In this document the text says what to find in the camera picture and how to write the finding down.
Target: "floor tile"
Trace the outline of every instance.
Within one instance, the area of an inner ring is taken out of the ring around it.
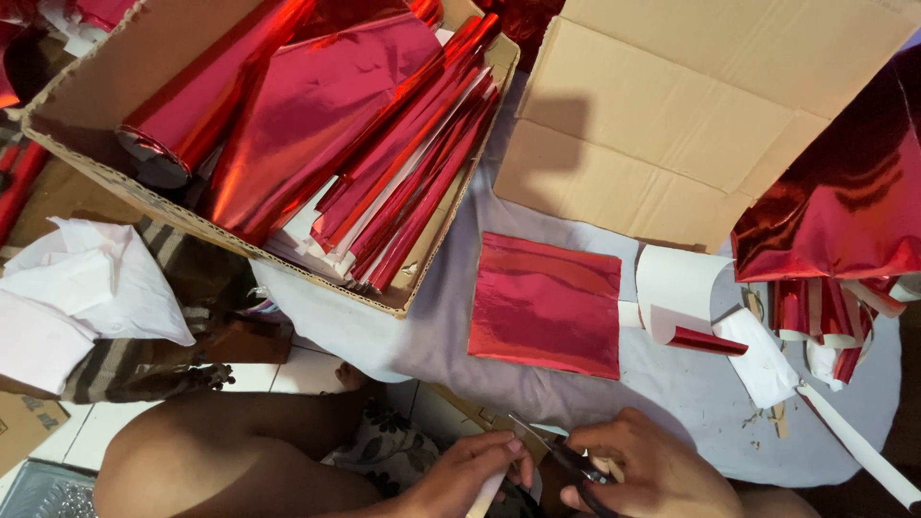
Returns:
[[[342,359],[301,347],[291,348],[288,363],[282,365],[275,376],[272,392],[287,394],[319,394],[342,392],[336,379],[336,369]]]
[[[64,463],[98,470],[102,465],[102,456],[115,434],[138,414],[157,403],[96,403],[83,429],[77,434],[70,452],[64,457]]]
[[[305,336],[298,335],[297,333],[294,333],[293,335],[291,335],[291,345],[297,346],[297,347],[303,347],[305,349],[310,349],[313,351],[322,352],[326,354],[332,354],[330,351],[324,349],[323,347],[318,346],[313,340]]]
[[[41,446],[33,450],[29,455],[30,457],[55,463],[63,462],[64,456],[67,455],[67,451],[74,444],[77,434],[87,420],[89,411],[93,408],[93,405],[75,405],[68,402],[62,402],[61,406],[70,414],[70,418]]]
[[[0,477],[0,503],[3,503],[3,499],[6,498],[6,494],[9,492],[9,487],[13,485],[13,480],[16,480],[16,475],[19,474],[19,468],[25,463],[26,461],[20,462],[16,467]]]
[[[409,380],[403,383],[387,383],[387,400],[391,406],[405,418],[413,413],[415,391],[419,388],[419,380]]]
[[[278,373],[278,366],[270,363],[231,363],[230,374],[235,383],[224,383],[225,392],[269,392]]]
[[[479,425],[425,383],[419,383],[410,420],[423,432],[444,442],[483,433]]]

